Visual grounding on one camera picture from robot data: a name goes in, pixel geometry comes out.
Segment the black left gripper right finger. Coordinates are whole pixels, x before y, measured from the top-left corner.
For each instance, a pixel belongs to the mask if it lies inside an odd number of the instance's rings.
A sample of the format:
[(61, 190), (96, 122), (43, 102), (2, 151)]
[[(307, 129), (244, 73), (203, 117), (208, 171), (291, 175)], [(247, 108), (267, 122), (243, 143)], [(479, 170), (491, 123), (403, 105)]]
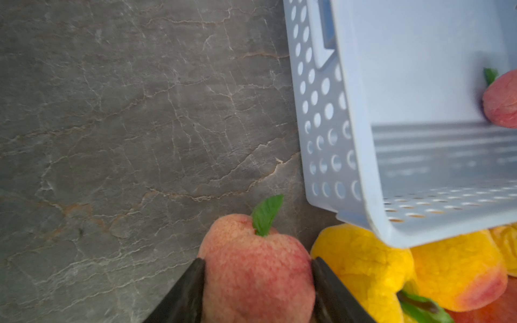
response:
[(313, 259), (311, 268), (316, 292), (312, 322), (376, 322), (322, 258)]

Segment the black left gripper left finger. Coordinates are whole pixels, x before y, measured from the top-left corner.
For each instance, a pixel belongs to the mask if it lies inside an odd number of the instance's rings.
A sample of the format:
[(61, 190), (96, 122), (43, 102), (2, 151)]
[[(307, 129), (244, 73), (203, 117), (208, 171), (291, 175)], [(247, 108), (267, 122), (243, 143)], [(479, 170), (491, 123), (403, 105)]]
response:
[(201, 321), (205, 261), (196, 258), (143, 323)]

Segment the pink peach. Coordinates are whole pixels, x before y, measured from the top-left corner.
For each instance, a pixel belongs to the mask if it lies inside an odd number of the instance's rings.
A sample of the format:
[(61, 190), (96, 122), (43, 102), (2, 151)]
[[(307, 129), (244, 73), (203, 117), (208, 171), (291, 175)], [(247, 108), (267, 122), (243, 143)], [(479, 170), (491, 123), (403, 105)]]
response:
[(202, 322), (311, 320), (310, 255), (272, 226), (283, 202), (283, 195), (271, 196), (251, 215), (225, 215), (211, 225), (198, 253), (205, 261)]
[(516, 128), (516, 70), (499, 76), (497, 69), (484, 68), (487, 89), (483, 93), (483, 112), (494, 125)]

